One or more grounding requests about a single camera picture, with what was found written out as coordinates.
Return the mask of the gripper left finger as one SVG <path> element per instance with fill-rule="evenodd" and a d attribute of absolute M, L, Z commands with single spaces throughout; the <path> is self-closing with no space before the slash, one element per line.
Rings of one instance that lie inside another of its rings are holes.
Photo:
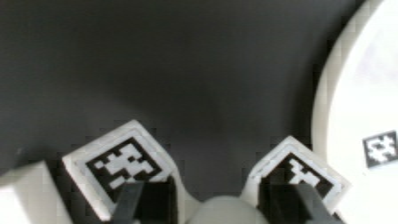
<path fill-rule="evenodd" d="M 175 179 L 129 182 L 116 202 L 111 224 L 178 224 Z"/>

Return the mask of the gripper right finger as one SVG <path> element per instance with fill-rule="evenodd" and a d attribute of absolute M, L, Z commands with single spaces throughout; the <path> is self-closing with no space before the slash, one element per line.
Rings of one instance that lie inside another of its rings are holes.
<path fill-rule="evenodd" d="M 258 210 L 271 224 L 345 224 L 328 211 L 326 184 L 283 183 L 265 180 L 260 184 Z"/>

